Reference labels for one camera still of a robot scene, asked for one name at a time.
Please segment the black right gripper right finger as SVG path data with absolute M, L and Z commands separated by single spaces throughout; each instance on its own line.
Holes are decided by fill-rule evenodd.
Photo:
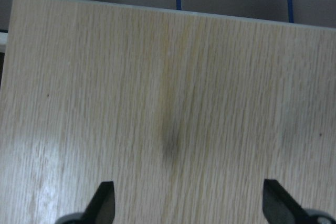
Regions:
M 326 212 L 302 208 L 275 179 L 264 180 L 262 203 L 268 223 L 335 223 Z

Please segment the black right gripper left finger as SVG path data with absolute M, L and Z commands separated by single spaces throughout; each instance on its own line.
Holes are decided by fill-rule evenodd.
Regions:
M 84 212 L 62 216 L 57 223 L 113 223 L 115 203 L 114 182 L 101 182 Z

